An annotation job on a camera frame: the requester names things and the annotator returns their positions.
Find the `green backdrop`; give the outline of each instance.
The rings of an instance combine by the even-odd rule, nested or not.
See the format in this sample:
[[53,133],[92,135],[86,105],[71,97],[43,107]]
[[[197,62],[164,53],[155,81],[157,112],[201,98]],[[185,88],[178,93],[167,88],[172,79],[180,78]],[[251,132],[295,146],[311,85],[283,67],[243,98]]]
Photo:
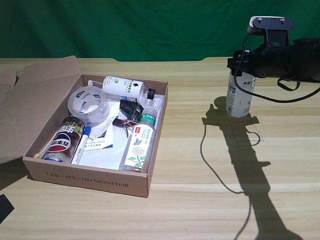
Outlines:
[[[189,61],[231,56],[250,17],[291,17],[320,37],[319,0],[1,0],[0,57]],[[248,47],[261,39],[252,37]]]

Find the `black bottle cap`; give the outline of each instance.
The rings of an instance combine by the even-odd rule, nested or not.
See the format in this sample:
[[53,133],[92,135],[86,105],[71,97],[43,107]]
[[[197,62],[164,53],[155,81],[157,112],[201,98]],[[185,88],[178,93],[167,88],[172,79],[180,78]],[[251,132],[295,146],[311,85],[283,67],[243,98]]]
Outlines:
[[155,94],[156,94],[156,91],[152,88],[149,88],[146,98],[153,100],[155,98]]

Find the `plastic bottle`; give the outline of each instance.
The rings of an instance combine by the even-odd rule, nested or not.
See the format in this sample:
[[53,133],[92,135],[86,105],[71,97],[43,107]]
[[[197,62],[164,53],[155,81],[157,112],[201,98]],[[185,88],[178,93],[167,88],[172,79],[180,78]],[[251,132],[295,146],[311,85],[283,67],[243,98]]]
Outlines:
[[155,90],[152,88],[147,88],[142,81],[136,81],[115,76],[106,76],[102,90],[110,95],[121,96],[122,100],[128,100],[131,102],[141,103],[148,94]]
[[[241,76],[236,76],[238,85],[249,92],[253,92],[256,83],[256,77],[242,72]],[[249,114],[252,95],[241,91],[234,83],[232,70],[229,74],[229,83],[226,94],[225,110],[227,114],[235,118],[244,118]]]
[[149,101],[144,106],[139,123],[132,129],[119,170],[143,173],[147,171],[155,137],[157,115],[157,109]]

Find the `marker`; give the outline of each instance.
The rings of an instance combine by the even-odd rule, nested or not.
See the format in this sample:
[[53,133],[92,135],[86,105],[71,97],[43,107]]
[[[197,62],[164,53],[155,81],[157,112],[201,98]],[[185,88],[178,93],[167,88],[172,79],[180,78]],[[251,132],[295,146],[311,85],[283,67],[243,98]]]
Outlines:
[[87,140],[89,138],[91,132],[91,127],[90,126],[86,126],[84,131],[83,131],[83,135],[82,138],[79,142],[79,145],[74,153],[74,156],[72,158],[71,164],[79,164],[80,158],[82,156],[82,153],[84,152]]

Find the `open cardboard box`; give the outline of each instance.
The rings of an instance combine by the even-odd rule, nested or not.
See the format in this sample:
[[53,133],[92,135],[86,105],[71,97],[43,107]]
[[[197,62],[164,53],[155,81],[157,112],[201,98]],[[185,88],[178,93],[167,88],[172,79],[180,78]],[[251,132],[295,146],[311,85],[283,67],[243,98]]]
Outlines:
[[0,74],[0,84],[8,86],[0,98],[0,163],[22,157],[35,181],[148,197],[167,106],[168,82],[126,77],[142,81],[164,96],[151,159],[146,173],[141,173],[34,158],[70,115],[70,95],[89,80],[102,83],[105,75],[81,74],[76,57],[69,56],[25,67],[13,87],[15,76],[12,70]]

